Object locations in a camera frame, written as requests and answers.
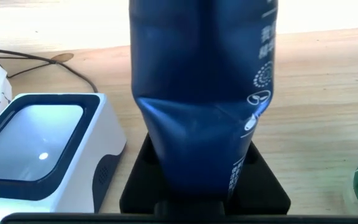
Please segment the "blue bottle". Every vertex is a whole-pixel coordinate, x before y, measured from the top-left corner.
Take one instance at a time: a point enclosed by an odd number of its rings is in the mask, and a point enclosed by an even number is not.
[[[230,197],[273,95],[277,0],[130,0],[132,93],[183,196]]]

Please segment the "black cable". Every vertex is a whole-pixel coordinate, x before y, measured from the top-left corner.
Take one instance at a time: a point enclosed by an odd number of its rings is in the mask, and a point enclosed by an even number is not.
[[[35,66],[35,67],[32,67],[32,68],[23,70],[23,71],[21,71],[21,72],[17,72],[16,74],[13,74],[13,75],[10,75],[10,76],[8,75],[6,78],[13,78],[13,77],[15,77],[16,75],[20,75],[20,74],[23,74],[23,73],[25,73],[25,72],[29,72],[29,71],[34,70],[34,69],[37,69],[37,68],[42,68],[42,67],[45,67],[45,66],[47,66],[47,65],[50,65],[50,63],[43,64],[43,65],[38,65],[38,66]]]
[[[86,81],[91,86],[92,90],[95,93],[99,92],[98,87],[96,87],[96,85],[88,77],[78,73],[77,71],[75,71],[74,69],[70,68],[68,65],[64,64],[63,62],[59,62],[57,60],[52,60],[52,59],[48,59],[48,58],[38,57],[38,56],[35,56],[35,55],[23,54],[23,53],[20,53],[20,52],[13,52],[13,51],[10,51],[10,50],[0,50],[0,53],[18,56],[18,57],[0,57],[0,59],[32,59],[32,60],[41,60],[41,61],[44,61],[44,62],[48,62],[46,64],[38,65],[36,67],[29,68],[27,70],[18,72],[16,74],[8,76],[7,78],[12,78],[12,77],[15,77],[17,75],[23,74],[25,72],[29,72],[31,70],[41,68],[41,67],[45,67],[45,66],[48,66],[48,65],[60,65],[63,68],[65,68],[68,71],[70,71],[72,74],[74,74],[74,75],[78,76],[79,78],[81,78],[82,80]]]

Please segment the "wooden surface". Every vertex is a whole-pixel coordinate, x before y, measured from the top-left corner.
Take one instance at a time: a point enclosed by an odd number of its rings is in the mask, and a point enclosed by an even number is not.
[[[48,52],[129,45],[128,5],[129,0],[0,0],[0,49]],[[355,27],[358,0],[278,0],[280,34]]]
[[[128,138],[103,206],[103,212],[118,212],[119,197],[146,134],[131,95],[129,47],[72,53],[67,64],[108,95]],[[11,74],[36,63],[1,62]],[[254,141],[288,192],[291,214],[343,214],[342,188],[358,165],[358,29],[279,35],[275,68],[273,102]],[[55,66],[25,73],[11,83],[14,94],[91,91]]]

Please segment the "black stand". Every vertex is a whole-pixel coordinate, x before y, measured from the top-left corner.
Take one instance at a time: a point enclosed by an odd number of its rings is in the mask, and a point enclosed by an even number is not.
[[[121,213],[157,217],[224,215],[285,215],[291,201],[252,143],[233,197],[177,202],[172,200],[149,135],[143,143],[120,199]]]

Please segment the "black tray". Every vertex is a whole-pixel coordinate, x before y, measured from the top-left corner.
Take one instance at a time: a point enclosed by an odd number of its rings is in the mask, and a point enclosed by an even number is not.
[[[162,174],[149,135],[143,143],[120,199],[121,213],[154,214],[169,211],[180,215],[195,211],[226,215],[284,215],[291,201],[252,143],[233,197],[228,202],[216,200],[188,203],[170,201],[171,193]]]

